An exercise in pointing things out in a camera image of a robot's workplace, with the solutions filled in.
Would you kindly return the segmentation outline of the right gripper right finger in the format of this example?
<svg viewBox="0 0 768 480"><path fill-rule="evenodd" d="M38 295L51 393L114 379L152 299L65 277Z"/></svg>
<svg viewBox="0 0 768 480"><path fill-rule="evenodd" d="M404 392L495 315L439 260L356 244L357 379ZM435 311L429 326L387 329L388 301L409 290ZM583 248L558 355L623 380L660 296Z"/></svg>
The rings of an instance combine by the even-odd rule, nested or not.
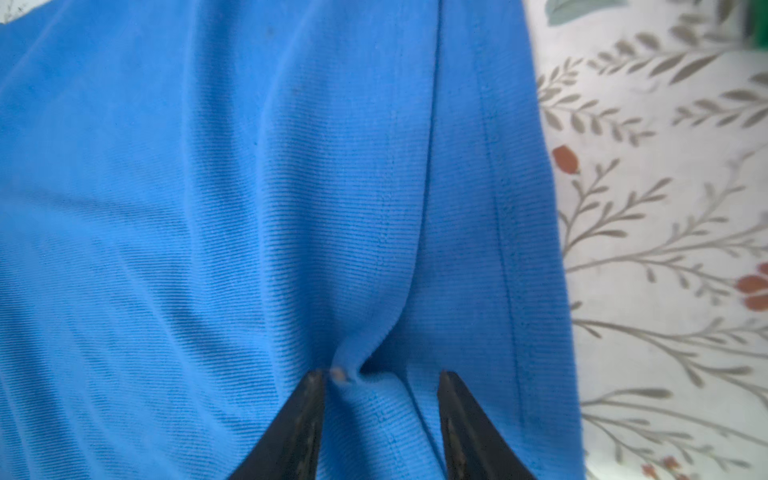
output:
<svg viewBox="0 0 768 480"><path fill-rule="evenodd" d="M457 373L441 372L437 398L448 479L535 479Z"/></svg>

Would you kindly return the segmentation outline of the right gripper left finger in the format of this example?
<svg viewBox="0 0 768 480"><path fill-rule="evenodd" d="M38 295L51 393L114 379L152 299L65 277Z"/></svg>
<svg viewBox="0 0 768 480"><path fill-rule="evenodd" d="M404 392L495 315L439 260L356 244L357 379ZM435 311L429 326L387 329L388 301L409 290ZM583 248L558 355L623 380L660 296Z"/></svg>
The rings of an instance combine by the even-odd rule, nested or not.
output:
<svg viewBox="0 0 768 480"><path fill-rule="evenodd" d="M317 475L325 408L321 370L307 372L231 480L313 480Z"/></svg>

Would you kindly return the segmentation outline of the blue tank top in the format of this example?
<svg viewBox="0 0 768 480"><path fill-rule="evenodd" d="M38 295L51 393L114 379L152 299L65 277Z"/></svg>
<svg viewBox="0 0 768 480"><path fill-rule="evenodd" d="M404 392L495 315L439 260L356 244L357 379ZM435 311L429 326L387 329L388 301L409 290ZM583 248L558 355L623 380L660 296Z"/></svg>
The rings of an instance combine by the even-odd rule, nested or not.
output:
<svg viewBox="0 0 768 480"><path fill-rule="evenodd" d="M301 377L322 479L441 479L457 372L585 475L519 1L53 1L1 28L1 475L223 479Z"/></svg>

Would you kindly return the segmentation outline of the green tank top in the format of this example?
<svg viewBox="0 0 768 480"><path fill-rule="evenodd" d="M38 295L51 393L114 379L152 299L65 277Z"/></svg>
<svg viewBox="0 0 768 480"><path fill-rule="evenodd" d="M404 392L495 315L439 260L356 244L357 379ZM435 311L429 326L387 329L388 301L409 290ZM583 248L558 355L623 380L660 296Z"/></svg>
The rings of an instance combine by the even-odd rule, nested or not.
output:
<svg viewBox="0 0 768 480"><path fill-rule="evenodd" d="M768 1L749 0L746 21L751 43L757 49L766 51L768 46Z"/></svg>

